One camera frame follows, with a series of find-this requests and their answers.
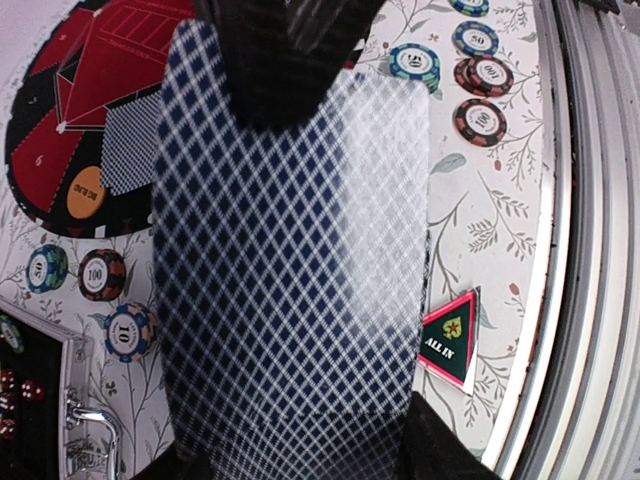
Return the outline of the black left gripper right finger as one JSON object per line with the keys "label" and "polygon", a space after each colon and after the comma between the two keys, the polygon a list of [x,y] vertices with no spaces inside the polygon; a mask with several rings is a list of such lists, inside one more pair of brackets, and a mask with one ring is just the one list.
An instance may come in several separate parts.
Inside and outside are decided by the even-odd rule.
{"label": "black left gripper right finger", "polygon": [[399,452],[405,480],[495,480],[417,392],[411,396]]}

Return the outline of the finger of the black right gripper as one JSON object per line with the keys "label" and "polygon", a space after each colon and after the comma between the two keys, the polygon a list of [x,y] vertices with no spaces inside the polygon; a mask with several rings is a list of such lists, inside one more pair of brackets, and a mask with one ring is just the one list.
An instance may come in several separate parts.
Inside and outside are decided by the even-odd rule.
{"label": "finger of the black right gripper", "polygon": [[310,119],[383,3],[195,1],[196,18],[219,38],[242,121],[261,128]]}

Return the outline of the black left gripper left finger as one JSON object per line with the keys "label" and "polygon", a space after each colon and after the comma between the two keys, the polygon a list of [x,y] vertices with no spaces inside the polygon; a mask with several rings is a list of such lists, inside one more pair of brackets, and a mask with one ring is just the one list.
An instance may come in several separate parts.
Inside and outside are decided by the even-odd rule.
{"label": "black left gripper left finger", "polygon": [[206,455],[181,459],[174,443],[132,480],[212,480],[213,470]]}

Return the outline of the blue green 50 chip pile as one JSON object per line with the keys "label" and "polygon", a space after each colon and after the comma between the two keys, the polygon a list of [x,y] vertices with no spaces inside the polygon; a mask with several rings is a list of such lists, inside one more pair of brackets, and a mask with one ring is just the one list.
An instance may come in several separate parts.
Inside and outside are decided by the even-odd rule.
{"label": "blue green 50 chip pile", "polygon": [[500,45],[496,31],[478,21],[461,22],[453,32],[452,42],[469,56],[494,56]]}
{"label": "blue green 50 chip pile", "polygon": [[394,47],[389,55],[389,71],[395,77],[424,83],[431,94],[439,89],[440,59],[424,45],[404,43]]}
{"label": "blue green 50 chip pile", "polygon": [[25,268],[27,287],[36,294],[57,290],[63,285],[67,274],[67,254],[54,244],[35,249]]}

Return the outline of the single blue backed card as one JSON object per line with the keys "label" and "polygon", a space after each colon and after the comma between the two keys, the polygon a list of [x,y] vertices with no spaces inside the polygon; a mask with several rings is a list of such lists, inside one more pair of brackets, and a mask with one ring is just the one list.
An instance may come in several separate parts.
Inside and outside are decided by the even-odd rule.
{"label": "single blue backed card", "polygon": [[151,183],[158,151],[160,92],[112,109],[106,119],[101,185],[114,196]]}

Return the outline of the red black 100 chip pile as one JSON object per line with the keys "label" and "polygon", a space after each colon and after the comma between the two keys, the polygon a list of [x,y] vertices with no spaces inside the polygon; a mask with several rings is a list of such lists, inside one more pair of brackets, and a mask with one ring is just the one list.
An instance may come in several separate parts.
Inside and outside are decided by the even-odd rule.
{"label": "red black 100 chip pile", "polygon": [[94,249],[79,265],[82,296],[90,301],[115,300],[124,290],[127,271],[123,257],[112,249]]}
{"label": "red black 100 chip pile", "polygon": [[457,84],[480,97],[501,97],[514,85],[511,69],[491,56],[476,56],[458,62],[453,71]]}
{"label": "red black 100 chip pile", "polygon": [[458,133],[478,147],[496,146],[507,133],[508,123],[502,110],[486,99],[470,98],[453,114]]}

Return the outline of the blue card deck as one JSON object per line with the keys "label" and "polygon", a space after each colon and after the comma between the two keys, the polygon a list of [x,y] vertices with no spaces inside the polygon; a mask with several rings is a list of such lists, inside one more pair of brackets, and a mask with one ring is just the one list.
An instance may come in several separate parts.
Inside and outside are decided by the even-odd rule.
{"label": "blue card deck", "polygon": [[161,88],[153,262],[176,448],[216,479],[392,479],[419,349],[430,96],[341,72],[314,117],[244,126],[215,29]]}

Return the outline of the orange big blind button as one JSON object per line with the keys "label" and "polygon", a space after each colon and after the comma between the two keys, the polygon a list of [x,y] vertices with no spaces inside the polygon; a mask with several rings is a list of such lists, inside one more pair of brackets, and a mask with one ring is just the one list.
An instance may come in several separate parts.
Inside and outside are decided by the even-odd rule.
{"label": "orange big blind button", "polygon": [[89,166],[81,170],[71,182],[66,206],[74,219],[93,217],[106,198],[106,189],[101,185],[101,168]]}

